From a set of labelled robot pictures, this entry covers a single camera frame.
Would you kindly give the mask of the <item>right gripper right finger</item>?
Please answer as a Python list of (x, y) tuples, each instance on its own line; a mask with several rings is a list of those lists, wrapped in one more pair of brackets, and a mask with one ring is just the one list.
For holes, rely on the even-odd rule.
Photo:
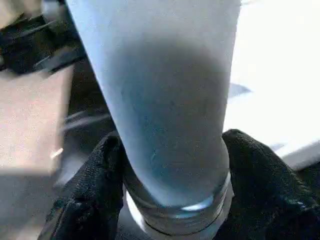
[(223, 133), (234, 191), (221, 240), (318, 240), (320, 200), (271, 148), (248, 134)]

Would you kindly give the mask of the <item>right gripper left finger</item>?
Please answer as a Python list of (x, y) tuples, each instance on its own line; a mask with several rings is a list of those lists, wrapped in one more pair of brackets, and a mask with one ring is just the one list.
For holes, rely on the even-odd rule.
[(105, 136), (53, 202), (41, 240), (113, 240), (123, 208), (125, 149)]

